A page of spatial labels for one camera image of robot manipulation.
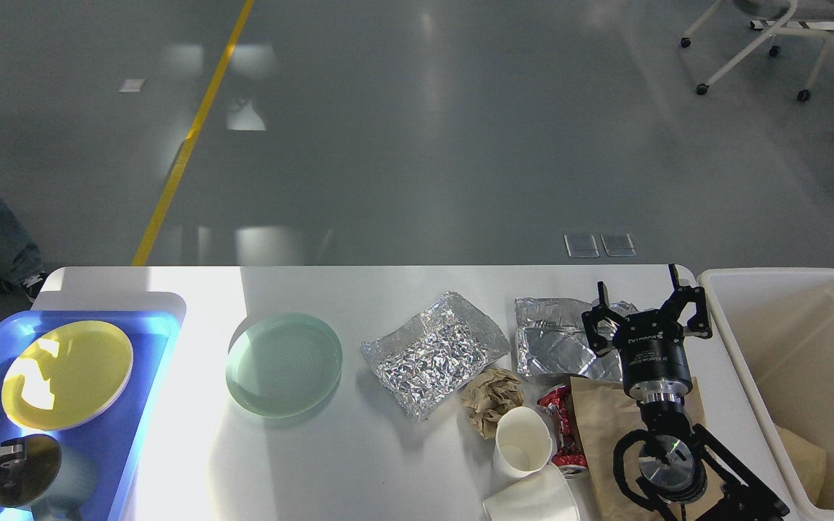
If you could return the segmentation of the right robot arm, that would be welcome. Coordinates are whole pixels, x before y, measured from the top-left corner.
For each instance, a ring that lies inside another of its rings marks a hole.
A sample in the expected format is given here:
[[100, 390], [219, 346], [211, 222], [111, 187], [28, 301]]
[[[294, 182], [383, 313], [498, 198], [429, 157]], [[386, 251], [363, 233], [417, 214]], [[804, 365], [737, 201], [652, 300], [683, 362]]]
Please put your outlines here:
[[686, 359], [689, 337], [711, 339], [704, 288], [686, 286], [675, 265], [673, 290], [657, 309], [623, 315], [612, 309], [604, 281], [596, 304], [582, 314], [586, 346], [621, 362], [623, 393], [638, 406], [643, 428], [616, 442], [612, 475], [632, 504], [665, 520], [684, 520], [704, 497], [707, 471], [721, 478], [721, 498], [702, 520], [782, 520], [790, 508], [701, 423], [686, 413], [693, 383]]

